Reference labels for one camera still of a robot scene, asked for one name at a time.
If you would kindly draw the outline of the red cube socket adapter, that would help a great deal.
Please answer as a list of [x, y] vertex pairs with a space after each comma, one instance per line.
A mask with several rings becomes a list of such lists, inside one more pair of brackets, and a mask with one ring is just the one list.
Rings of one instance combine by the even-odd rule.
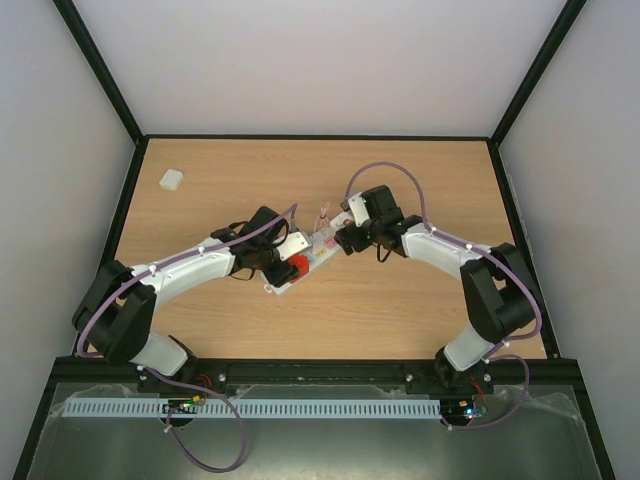
[[309, 260], [309, 257], [305, 254], [296, 254], [291, 256], [288, 259], [288, 263], [296, 269], [295, 275], [291, 282], [295, 282], [301, 279], [310, 271], [311, 262]]

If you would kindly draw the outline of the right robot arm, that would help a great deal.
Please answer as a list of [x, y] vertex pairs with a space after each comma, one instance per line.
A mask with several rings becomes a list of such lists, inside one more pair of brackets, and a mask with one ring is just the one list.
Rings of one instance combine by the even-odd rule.
[[470, 243], [418, 215], [406, 216], [386, 185], [356, 193], [341, 207], [350, 219], [337, 229], [335, 241], [346, 254], [374, 246], [381, 263], [397, 254], [461, 282], [468, 321], [435, 356], [435, 376], [443, 389], [460, 390], [470, 381], [473, 367], [516, 331], [542, 320], [539, 291], [515, 246]]

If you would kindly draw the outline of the white plug adapter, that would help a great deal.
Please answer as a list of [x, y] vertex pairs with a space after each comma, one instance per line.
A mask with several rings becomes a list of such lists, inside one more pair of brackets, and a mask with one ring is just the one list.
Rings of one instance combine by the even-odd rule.
[[176, 191], [184, 181], [184, 174], [176, 169], [167, 169], [159, 181], [159, 186], [168, 191]]

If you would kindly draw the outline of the white tiger cube adapter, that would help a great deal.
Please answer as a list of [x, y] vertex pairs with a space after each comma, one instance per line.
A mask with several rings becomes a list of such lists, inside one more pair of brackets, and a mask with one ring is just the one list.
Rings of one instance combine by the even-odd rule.
[[353, 222], [353, 217], [349, 212], [341, 212], [330, 221], [333, 229], [339, 230]]

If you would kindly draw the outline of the white multicolour power strip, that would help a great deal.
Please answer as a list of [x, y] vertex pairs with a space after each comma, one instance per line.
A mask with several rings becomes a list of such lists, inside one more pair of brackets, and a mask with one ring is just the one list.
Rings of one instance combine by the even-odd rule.
[[290, 234], [279, 253], [285, 253], [285, 261], [298, 269], [298, 276], [277, 287], [271, 283], [265, 273], [261, 273], [264, 290], [268, 294], [284, 295], [298, 282], [304, 281], [315, 271], [327, 264], [333, 257], [343, 254], [343, 249], [335, 240], [335, 234], [353, 222], [353, 216], [342, 212], [329, 220], [327, 215], [318, 217], [312, 233], [296, 232]]

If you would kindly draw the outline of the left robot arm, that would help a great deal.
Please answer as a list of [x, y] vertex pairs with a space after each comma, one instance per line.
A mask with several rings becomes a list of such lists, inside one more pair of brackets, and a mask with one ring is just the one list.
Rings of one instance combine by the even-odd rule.
[[299, 277], [290, 259], [308, 248], [309, 237], [296, 227], [295, 211], [278, 214], [262, 206], [250, 219], [217, 229], [164, 259], [134, 266], [104, 263], [72, 318], [77, 355], [131, 363], [167, 377], [179, 374], [193, 355], [178, 340], [153, 332], [155, 312], [195, 287], [243, 270], [262, 272], [275, 287]]

